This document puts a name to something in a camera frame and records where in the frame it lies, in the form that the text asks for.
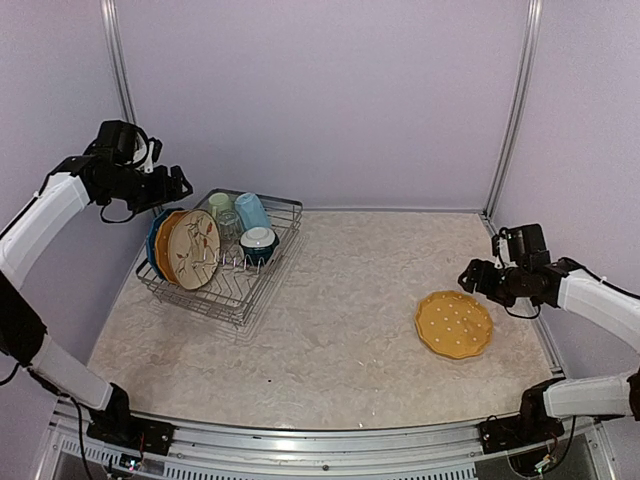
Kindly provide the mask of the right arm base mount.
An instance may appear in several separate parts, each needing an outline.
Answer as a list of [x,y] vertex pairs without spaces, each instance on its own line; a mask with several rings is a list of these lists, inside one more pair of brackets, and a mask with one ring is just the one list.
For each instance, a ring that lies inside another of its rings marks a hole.
[[492,454],[529,446],[561,437],[565,430],[557,419],[547,419],[529,425],[519,415],[489,417],[478,424],[484,454]]

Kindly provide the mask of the cream bird pattern plate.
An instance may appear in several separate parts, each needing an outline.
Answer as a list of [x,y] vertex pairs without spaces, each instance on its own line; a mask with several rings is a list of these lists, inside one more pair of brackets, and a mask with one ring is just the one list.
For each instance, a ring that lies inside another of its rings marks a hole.
[[214,218],[205,210],[185,213],[169,236],[169,264],[177,284],[197,290],[214,276],[220,258],[221,241]]

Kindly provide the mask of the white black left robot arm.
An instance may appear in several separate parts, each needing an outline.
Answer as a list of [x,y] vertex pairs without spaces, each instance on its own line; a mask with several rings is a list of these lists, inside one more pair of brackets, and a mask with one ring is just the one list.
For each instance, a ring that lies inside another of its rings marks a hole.
[[1,232],[1,351],[54,392],[70,396],[115,442],[133,443],[140,424],[128,394],[56,343],[20,289],[36,260],[87,206],[125,203],[131,218],[193,192],[179,166],[159,164],[160,140],[121,120],[101,123],[84,153],[64,159]]

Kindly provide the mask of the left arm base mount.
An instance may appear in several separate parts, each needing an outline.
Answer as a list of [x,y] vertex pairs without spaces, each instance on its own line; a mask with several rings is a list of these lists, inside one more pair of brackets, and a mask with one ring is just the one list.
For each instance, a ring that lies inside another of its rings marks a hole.
[[133,416],[123,432],[117,433],[91,422],[87,428],[87,435],[92,439],[136,450],[142,454],[167,456],[175,429],[174,425],[167,422]]

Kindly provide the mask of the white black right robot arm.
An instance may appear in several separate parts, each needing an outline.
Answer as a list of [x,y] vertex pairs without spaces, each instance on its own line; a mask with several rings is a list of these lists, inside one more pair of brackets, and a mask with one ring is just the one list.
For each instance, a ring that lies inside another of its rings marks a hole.
[[[473,259],[458,277],[468,293],[480,293],[504,309],[520,298],[535,308],[580,316],[639,349],[639,296],[627,292],[569,257],[551,259],[539,224],[501,228],[492,237],[493,261]],[[523,395],[534,400],[513,419],[511,433],[523,444],[546,432],[551,418],[639,418],[639,372],[554,381]]]

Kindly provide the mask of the yellow polka dot plate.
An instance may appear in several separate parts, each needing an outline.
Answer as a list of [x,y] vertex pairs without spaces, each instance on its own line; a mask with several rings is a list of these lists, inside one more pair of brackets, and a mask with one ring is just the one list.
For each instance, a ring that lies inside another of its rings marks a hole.
[[474,297],[457,291],[436,291],[418,302],[414,324],[421,342],[436,355],[464,360],[484,353],[494,323]]

